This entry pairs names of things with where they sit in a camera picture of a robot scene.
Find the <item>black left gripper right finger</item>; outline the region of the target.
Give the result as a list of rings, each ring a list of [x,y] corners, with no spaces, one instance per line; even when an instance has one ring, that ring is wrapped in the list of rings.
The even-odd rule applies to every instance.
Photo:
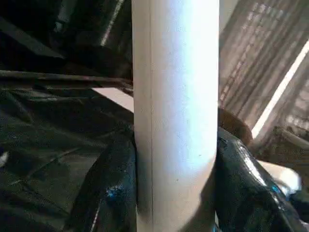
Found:
[[[243,142],[218,128],[215,211],[223,232],[305,232],[271,175]]]

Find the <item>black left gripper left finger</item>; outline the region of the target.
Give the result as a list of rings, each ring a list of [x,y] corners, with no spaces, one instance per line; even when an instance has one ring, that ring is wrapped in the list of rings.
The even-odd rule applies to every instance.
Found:
[[[118,130],[87,172],[65,222],[65,232],[135,232],[134,133]]]

